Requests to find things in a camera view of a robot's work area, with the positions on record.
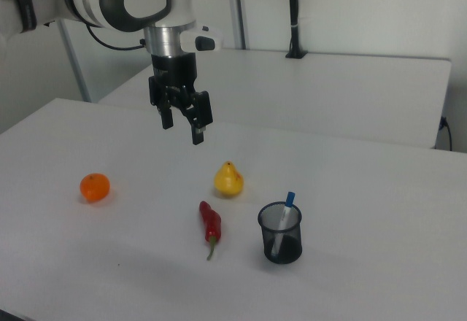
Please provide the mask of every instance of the white wall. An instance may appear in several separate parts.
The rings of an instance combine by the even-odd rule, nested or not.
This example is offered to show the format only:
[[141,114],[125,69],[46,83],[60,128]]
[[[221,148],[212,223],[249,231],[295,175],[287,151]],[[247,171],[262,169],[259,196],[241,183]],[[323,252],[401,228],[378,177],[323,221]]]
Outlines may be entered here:
[[[221,29],[224,47],[235,47],[230,0],[193,0],[193,10],[198,22]],[[150,54],[146,50],[109,50],[95,42],[82,23],[66,21],[66,28],[91,101],[99,101],[151,64]],[[139,40],[144,37],[142,31],[127,34],[98,28],[95,32],[106,43],[119,47],[138,45]]]
[[[244,0],[244,16],[251,49],[288,50],[288,0]],[[449,58],[444,115],[467,152],[467,0],[300,0],[299,16],[308,51]]]
[[0,62],[0,133],[56,97],[82,98],[57,25],[13,37]]

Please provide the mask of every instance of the pepper stem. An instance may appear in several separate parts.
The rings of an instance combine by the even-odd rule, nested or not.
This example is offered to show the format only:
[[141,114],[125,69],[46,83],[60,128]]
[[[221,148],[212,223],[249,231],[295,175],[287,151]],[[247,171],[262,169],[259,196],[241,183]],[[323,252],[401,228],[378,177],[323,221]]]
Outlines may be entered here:
[[211,252],[209,252],[209,255],[207,256],[207,260],[211,260],[212,253],[214,253],[214,247],[216,243],[217,243],[216,236],[209,236],[209,245],[211,246]]

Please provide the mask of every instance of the pencil cup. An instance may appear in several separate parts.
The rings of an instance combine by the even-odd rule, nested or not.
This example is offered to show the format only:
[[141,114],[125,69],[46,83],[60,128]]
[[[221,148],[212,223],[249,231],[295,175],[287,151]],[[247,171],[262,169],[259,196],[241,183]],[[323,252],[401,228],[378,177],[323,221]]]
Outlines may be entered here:
[[[300,209],[296,206],[292,206],[290,211],[285,209],[285,202],[274,202],[262,208],[258,214],[263,233],[264,255],[276,264],[292,263],[301,255]],[[279,230],[285,214],[285,228]]]

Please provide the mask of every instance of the pen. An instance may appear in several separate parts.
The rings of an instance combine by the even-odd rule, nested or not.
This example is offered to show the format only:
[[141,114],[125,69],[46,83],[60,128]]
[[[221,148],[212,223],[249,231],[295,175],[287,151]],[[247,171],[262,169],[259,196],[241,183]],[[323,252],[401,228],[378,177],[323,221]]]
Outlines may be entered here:
[[[284,230],[287,228],[287,222],[289,220],[289,213],[290,213],[290,208],[292,208],[293,205],[293,199],[295,198],[295,193],[294,192],[289,192],[287,194],[287,200],[285,201],[284,205],[284,211],[282,212],[282,216],[279,221],[279,227],[278,231]],[[284,238],[283,233],[278,233],[276,235],[276,239],[274,240],[274,245],[272,246],[272,251],[271,255],[273,257],[277,257],[279,254],[280,250],[280,245],[282,243],[282,239]]]

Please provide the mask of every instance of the blue pen cap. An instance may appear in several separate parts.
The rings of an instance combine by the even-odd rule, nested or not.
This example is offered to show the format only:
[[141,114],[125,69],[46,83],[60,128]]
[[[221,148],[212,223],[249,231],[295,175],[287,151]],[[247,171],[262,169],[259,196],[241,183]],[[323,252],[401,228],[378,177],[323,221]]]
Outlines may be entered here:
[[285,201],[285,206],[291,208],[293,205],[293,199],[295,198],[295,193],[294,192],[289,192],[287,194],[287,200]]

